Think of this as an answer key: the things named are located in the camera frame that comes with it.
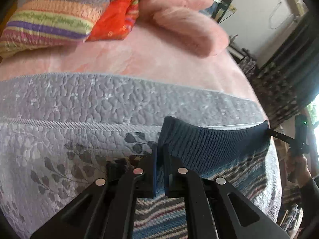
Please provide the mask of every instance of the black sleeve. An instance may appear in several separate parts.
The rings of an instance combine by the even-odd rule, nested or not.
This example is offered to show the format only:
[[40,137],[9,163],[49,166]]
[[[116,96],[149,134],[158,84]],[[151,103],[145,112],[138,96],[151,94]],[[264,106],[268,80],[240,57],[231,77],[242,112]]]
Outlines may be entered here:
[[311,179],[300,189],[301,204],[303,209],[302,227],[307,227],[319,214],[319,188]]

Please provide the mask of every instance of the striped pillow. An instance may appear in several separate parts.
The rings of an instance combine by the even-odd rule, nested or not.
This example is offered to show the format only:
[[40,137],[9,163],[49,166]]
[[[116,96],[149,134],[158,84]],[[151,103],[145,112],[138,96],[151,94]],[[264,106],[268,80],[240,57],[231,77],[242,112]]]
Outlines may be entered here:
[[3,58],[26,50],[84,42],[110,0],[28,0],[0,38]]

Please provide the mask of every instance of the knitted garment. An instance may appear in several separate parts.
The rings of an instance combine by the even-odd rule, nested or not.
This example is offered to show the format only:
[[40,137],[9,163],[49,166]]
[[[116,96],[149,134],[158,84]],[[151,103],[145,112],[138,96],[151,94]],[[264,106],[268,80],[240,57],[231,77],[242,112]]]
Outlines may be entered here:
[[[264,160],[270,137],[268,123],[240,130],[213,130],[166,117],[158,140],[185,167],[201,177],[222,176],[253,200],[266,187]],[[154,199],[137,199],[133,238],[187,238],[184,199],[168,199],[163,188],[163,170],[157,175]]]

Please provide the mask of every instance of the person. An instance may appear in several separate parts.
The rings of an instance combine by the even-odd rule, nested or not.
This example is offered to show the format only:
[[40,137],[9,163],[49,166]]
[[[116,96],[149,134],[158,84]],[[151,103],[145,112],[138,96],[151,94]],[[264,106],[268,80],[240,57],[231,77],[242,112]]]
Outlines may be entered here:
[[313,180],[305,156],[292,157],[288,151],[286,161],[287,173],[295,171],[296,180],[300,188],[304,229],[298,239],[319,238],[319,188]]

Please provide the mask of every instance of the green stripe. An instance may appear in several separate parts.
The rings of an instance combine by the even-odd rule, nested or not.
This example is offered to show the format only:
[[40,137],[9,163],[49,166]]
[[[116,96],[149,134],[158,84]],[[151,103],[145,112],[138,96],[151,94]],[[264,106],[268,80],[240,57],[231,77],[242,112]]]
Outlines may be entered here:
[[10,21],[23,21],[32,24],[52,26],[81,34],[89,34],[93,23],[71,15],[41,11],[19,11],[14,13]]

